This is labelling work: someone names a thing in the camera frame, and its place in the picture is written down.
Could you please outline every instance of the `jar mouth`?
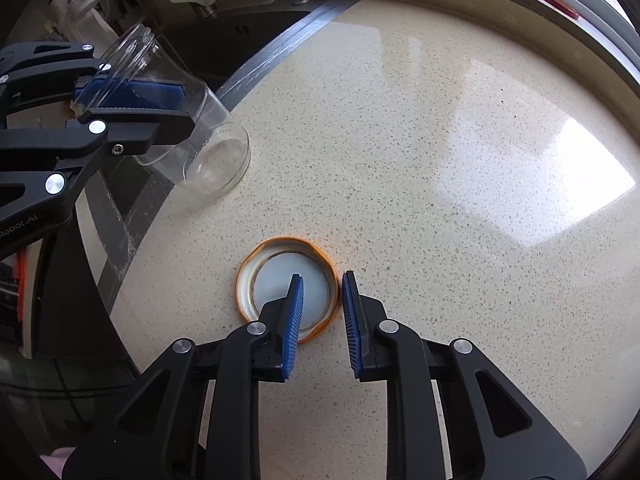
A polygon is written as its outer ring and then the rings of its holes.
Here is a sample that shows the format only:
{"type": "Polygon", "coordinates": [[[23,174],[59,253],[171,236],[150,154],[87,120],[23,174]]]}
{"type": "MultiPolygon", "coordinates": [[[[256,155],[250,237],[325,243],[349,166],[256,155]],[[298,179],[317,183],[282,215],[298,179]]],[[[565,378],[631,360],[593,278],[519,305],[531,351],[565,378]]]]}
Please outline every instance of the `jar mouth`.
{"type": "Polygon", "coordinates": [[[71,103],[77,116],[89,108],[100,107],[122,82],[126,82],[143,70],[147,63],[147,53],[155,45],[155,36],[142,23],[131,27],[124,39],[114,43],[102,57],[105,62],[100,72],[84,85],[71,103]]]}

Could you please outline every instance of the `silver screw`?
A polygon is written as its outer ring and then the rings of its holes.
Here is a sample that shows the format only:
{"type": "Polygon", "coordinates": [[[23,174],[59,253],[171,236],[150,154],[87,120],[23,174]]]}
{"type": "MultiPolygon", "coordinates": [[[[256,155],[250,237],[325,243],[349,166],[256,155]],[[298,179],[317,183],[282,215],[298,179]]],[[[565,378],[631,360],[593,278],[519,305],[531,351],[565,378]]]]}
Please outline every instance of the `silver screw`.
{"type": "Polygon", "coordinates": [[[186,354],[189,350],[191,350],[191,341],[189,341],[188,339],[178,339],[178,341],[174,343],[174,346],[172,348],[177,354],[186,354]]]}
{"type": "Polygon", "coordinates": [[[97,121],[91,121],[89,123],[89,131],[92,134],[98,135],[101,134],[104,130],[107,129],[107,123],[98,119],[97,121]]]}
{"type": "Polygon", "coordinates": [[[466,339],[458,339],[453,343],[453,348],[456,349],[456,352],[460,352],[461,354],[468,354],[474,349],[474,346],[471,344],[471,341],[467,341],[466,339]]]}
{"type": "Polygon", "coordinates": [[[57,195],[65,187],[65,177],[59,173],[49,175],[47,181],[44,183],[44,189],[51,195],[57,195]]]}
{"type": "Polygon", "coordinates": [[[382,330],[382,332],[386,332],[388,334],[393,334],[400,328],[398,326],[398,323],[396,323],[393,319],[385,319],[384,321],[380,321],[378,327],[380,330],[382,330]]]}
{"type": "Polygon", "coordinates": [[[253,334],[253,335],[260,335],[260,334],[264,334],[265,332],[267,332],[267,326],[260,322],[260,321],[255,321],[253,323],[249,323],[246,326],[246,331],[249,334],[253,334]]]}

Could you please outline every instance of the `pink cloth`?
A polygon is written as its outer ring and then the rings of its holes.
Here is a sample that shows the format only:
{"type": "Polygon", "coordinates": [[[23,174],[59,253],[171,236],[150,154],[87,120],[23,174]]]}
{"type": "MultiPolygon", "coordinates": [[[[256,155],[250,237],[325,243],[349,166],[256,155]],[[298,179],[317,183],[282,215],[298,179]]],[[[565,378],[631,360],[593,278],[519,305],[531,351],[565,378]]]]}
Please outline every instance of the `pink cloth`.
{"type": "Polygon", "coordinates": [[[62,470],[65,467],[66,459],[75,451],[75,447],[61,447],[51,453],[51,456],[41,455],[42,461],[49,466],[58,478],[62,478],[62,470]]]}

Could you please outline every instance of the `speckled countertop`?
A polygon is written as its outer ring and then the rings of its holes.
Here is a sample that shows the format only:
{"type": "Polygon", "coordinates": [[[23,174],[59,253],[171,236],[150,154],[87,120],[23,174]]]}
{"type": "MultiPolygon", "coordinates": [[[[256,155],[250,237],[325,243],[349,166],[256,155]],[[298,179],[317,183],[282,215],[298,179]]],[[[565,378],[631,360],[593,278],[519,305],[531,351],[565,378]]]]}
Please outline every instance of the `speckled countertop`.
{"type": "MultiPolygon", "coordinates": [[[[112,319],[144,368],[240,325],[265,238],[321,246],[424,338],[474,341],[593,470],[638,409],[640,150],[560,69],[433,10],[362,0],[238,105],[253,160],[210,207],[174,190],[112,319]]],[[[342,316],[260,393],[266,480],[382,479],[383,383],[353,379],[342,316]]]]}

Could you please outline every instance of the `red object on window sill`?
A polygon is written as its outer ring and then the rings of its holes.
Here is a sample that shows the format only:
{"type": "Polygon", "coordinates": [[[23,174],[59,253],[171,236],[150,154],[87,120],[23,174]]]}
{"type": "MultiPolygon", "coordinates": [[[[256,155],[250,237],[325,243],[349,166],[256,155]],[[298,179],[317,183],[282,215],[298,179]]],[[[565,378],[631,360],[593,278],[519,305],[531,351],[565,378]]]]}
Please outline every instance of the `red object on window sill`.
{"type": "Polygon", "coordinates": [[[567,16],[573,18],[574,20],[577,20],[578,18],[580,18],[580,14],[578,14],[578,11],[575,10],[573,7],[568,6],[562,0],[545,0],[545,1],[548,4],[553,5],[556,9],[560,10],[561,12],[564,12],[567,16]]]}

